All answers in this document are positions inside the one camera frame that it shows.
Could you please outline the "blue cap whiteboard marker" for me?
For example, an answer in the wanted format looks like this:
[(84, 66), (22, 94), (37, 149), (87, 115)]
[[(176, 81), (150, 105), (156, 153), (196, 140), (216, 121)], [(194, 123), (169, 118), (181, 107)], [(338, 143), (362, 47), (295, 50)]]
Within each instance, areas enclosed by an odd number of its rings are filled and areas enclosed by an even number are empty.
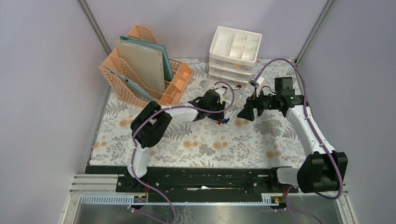
[(228, 115), (222, 120), (221, 124), (224, 124), (225, 121), (231, 116), (232, 112), (229, 112)]

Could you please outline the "teal file folder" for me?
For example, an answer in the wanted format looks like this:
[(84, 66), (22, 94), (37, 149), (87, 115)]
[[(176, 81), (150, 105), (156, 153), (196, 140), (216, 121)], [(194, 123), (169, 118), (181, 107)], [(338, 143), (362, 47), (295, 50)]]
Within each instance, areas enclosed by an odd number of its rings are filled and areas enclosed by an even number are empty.
[(145, 47), (149, 47), (152, 49), (156, 49), (160, 52), (162, 52), (163, 56), (163, 70), (164, 70), (164, 80), (165, 81), (172, 81), (173, 79), (173, 72), (172, 72), (172, 68), (170, 65), (170, 59), (168, 57), (168, 53), (167, 50), (165, 48), (165, 46), (157, 44), (157, 43), (152, 43), (152, 42), (147, 42), (147, 41), (142, 41), (142, 40), (137, 40), (137, 39), (132, 39), (132, 38), (128, 38), (125, 36), (120, 36), (120, 40), (124, 40), (127, 42), (132, 42), (132, 43), (136, 43)]

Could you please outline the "white plastic drawer unit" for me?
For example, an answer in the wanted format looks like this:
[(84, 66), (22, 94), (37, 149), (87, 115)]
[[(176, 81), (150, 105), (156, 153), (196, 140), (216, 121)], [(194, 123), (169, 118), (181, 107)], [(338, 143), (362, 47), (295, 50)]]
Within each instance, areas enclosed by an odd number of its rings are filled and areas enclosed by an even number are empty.
[(236, 95), (243, 96), (253, 76), (261, 40), (260, 33), (218, 26), (209, 49), (208, 75), (211, 82), (241, 85)]

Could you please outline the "beige file folder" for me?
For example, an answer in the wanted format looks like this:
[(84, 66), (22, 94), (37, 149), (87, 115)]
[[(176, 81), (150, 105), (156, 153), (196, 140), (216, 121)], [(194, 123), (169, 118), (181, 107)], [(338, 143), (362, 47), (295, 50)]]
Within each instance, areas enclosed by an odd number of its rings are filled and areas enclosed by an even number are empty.
[(117, 40), (117, 50), (142, 84), (154, 91), (165, 92), (162, 52), (136, 43)]

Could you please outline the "light blue clipboard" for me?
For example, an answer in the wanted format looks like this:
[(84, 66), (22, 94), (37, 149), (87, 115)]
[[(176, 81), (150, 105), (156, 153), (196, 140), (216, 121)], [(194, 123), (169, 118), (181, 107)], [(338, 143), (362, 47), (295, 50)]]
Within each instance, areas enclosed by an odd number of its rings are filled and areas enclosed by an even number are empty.
[(104, 75), (118, 98), (127, 104), (145, 107), (155, 99), (134, 81), (126, 78), (116, 70), (102, 64), (105, 68)]

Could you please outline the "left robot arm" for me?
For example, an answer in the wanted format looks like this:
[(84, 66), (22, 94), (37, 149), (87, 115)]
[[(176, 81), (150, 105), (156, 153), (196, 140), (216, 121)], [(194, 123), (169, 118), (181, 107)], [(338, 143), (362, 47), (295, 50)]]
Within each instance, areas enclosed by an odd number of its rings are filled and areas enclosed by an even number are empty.
[(220, 121), (224, 118), (224, 88), (210, 89), (184, 105), (164, 106), (150, 102), (135, 118), (130, 128), (134, 144), (127, 171), (130, 174), (127, 186), (134, 192), (144, 188), (149, 154), (164, 136), (168, 126), (202, 120), (206, 117)]

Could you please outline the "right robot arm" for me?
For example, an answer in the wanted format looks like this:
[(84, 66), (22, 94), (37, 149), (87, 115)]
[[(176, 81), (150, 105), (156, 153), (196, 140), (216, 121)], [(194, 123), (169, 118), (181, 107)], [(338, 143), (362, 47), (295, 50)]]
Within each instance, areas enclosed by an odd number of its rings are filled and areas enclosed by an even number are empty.
[(286, 185), (293, 185), (304, 193), (341, 192), (348, 158), (325, 139), (305, 97), (295, 94), (292, 78), (275, 78), (275, 92), (269, 94), (263, 93), (262, 83), (261, 77), (249, 81), (255, 91), (246, 99), (238, 118), (254, 121), (265, 110), (280, 111), (295, 130), (306, 156), (300, 168), (272, 168), (269, 189), (280, 192)]

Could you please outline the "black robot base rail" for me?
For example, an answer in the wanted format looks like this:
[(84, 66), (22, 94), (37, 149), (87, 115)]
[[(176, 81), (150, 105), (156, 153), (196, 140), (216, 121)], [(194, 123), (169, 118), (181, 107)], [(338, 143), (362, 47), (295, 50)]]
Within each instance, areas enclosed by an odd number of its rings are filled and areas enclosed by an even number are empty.
[(263, 203), (263, 196), (285, 195), (287, 184), (280, 184), (273, 168), (176, 168), (148, 167), (135, 180), (125, 166), (87, 166), (89, 175), (117, 175), (117, 193), (137, 193), (138, 203), (166, 200), (172, 203)]

